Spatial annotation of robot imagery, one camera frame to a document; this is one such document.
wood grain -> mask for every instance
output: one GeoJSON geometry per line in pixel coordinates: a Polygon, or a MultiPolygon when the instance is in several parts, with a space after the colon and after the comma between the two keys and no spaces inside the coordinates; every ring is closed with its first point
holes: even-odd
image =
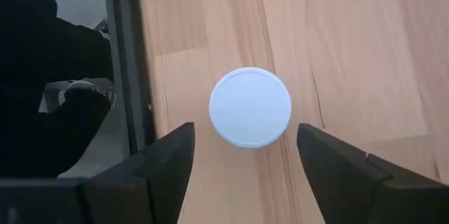
{"type": "Polygon", "coordinates": [[[179,223],[323,223],[296,148],[300,122],[449,181],[449,0],[140,0],[159,136],[195,122],[179,223]],[[244,150],[208,117],[238,67],[276,74],[287,131],[244,150]]]}

black metal frame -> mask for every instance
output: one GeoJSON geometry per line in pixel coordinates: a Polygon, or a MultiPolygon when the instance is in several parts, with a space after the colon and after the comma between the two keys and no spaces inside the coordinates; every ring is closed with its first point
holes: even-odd
{"type": "Polygon", "coordinates": [[[122,90],[131,154],[155,140],[139,0],[106,0],[115,80],[122,90]]]}

wooden surface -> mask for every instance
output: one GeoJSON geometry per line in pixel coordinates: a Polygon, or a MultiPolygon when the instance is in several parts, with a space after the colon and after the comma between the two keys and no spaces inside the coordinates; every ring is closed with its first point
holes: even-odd
{"type": "Polygon", "coordinates": [[[159,136],[195,122],[179,223],[323,223],[300,122],[449,183],[449,0],[140,0],[159,136]],[[238,67],[279,76],[293,113],[262,150],[215,132],[208,100],[238,67]]]}

white bottle cap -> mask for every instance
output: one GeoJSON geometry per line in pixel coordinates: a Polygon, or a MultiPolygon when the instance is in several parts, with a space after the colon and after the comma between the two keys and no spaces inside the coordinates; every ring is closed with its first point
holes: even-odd
{"type": "Polygon", "coordinates": [[[282,81],[255,67],[226,74],[209,101],[213,126],[239,147],[258,148],[274,142],[286,130],[291,111],[290,95],[282,81]]]}

